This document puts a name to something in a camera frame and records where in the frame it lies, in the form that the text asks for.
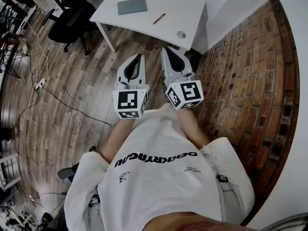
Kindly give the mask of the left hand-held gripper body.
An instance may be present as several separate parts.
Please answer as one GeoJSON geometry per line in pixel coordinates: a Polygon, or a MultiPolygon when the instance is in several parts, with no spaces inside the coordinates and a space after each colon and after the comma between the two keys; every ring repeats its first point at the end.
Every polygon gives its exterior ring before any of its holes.
{"type": "Polygon", "coordinates": [[[146,77],[128,81],[121,78],[113,91],[114,110],[120,119],[141,118],[149,100],[150,87],[146,77]]]}

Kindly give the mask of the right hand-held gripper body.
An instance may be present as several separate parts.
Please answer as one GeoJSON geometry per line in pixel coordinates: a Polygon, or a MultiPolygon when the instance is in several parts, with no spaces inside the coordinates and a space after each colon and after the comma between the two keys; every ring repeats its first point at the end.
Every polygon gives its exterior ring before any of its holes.
{"type": "Polygon", "coordinates": [[[204,100],[201,81],[194,73],[173,80],[167,85],[165,94],[176,110],[194,108],[204,100]]]}

